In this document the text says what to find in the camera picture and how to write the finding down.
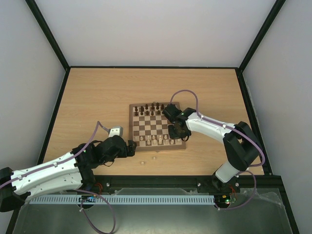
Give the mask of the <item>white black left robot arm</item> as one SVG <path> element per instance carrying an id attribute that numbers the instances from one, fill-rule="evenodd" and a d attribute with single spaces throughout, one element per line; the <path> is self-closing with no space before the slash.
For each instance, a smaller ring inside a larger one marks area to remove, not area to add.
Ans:
<path id="1" fill-rule="evenodd" d="M 137 143 L 112 136 L 104 141 L 81 144 L 66 154 L 46 163 L 13 171 L 0 171 L 0 210 L 20 208 L 38 196 L 65 190 L 90 189 L 95 184 L 93 169 L 117 158 L 135 155 Z"/>

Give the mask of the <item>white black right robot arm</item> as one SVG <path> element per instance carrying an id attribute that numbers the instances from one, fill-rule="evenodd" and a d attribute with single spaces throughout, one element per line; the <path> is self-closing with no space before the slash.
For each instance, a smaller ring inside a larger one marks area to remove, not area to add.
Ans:
<path id="1" fill-rule="evenodd" d="M 227 161 L 214 172 L 213 178 L 213 187 L 218 191 L 225 190 L 230 180 L 248 169 L 263 152 L 255 134 L 243 121 L 238 124 L 221 122 L 199 115 L 192 108 L 181 111 L 172 103 L 162 113 L 171 123 L 168 127 L 171 139 L 188 140 L 197 132 L 224 145 Z"/>

